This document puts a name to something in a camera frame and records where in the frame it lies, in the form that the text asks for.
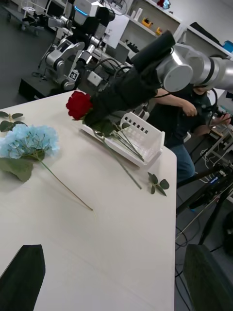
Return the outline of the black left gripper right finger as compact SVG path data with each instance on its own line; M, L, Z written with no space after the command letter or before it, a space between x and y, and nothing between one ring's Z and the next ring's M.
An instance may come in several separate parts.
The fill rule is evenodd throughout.
M196 311L233 311L233 284L205 245L187 246L183 275Z

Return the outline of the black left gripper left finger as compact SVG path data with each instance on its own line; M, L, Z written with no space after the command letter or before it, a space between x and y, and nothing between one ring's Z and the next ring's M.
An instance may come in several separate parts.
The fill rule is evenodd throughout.
M0 276L0 310L33 311L45 272L42 245L23 245Z

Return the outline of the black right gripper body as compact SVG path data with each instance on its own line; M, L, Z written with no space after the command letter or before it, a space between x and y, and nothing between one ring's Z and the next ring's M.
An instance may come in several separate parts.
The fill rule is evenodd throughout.
M101 121L114 112L137 108L154 97L157 89L155 69L145 69L141 73L131 69L91 97L91 121Z

